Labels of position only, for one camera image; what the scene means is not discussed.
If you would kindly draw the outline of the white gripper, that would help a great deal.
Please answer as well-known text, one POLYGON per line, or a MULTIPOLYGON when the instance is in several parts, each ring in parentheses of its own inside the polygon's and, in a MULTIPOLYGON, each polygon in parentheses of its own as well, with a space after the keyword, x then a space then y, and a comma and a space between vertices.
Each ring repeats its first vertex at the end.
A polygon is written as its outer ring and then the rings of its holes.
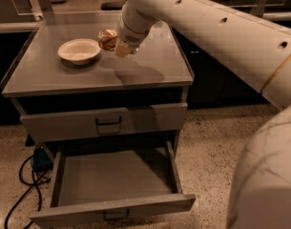
POLYGON ((127 15, 122 12, 117 21, 114 53, 118 57, 137 52, 152 27, 152 18, 137 12, 127 15))

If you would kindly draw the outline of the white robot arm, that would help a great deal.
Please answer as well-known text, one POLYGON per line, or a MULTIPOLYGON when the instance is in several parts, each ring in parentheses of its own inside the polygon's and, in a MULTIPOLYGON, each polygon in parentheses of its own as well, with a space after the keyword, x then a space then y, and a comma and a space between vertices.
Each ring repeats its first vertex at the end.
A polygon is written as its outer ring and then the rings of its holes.
POLYGON ((159 20, 279 109, 240 156, 227 228, 291 229, 291 29, 210 0, 126 0, 116 55, 138 48, 159 20))

